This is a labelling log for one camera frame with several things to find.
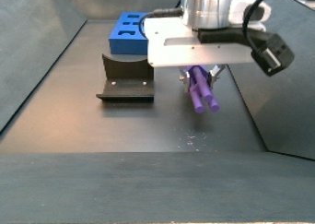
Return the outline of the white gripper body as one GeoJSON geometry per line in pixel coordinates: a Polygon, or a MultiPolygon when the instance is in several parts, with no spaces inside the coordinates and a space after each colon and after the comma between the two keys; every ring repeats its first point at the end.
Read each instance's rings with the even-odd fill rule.
{"type": "Polygon", "coordinates": [[[253,61],[251,49],[237,43],[201,44],[180,18],[148,18],[148,62],[152,67],[241,64],[253,61]]]}

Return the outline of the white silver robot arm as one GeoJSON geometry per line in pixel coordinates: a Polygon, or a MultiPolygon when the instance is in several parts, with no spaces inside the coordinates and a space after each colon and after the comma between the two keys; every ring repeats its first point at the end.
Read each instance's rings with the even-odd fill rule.
{"type": "Polygon", "coordinates": [[[228,65],[253,61],[243,40],[244,14],[256,0],[181,0],[144,20],[153,67],[228,65]]]}

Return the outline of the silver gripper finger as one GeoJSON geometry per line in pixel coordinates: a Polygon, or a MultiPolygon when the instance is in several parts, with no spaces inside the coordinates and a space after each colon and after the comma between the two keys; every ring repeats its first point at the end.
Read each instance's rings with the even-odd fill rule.
{"type": "Polygon", "coordinates": [[[189,90],[189,79],[191,79],[191,77],[189,77],[189,73],[188,73],[187,67],[185,66],[180,66],[179,67],[179,71],[180,71],[179,80],[183,83],[183,90],[188,91],[189,90]]]}
{"type": "Polygon", "coordinates": [[[212,70],[209,71],[211,74],[211,86],[213,86],[215,81],[219,79],[220,73],[224,71],[224,65],[216,65],[212,70]]]}

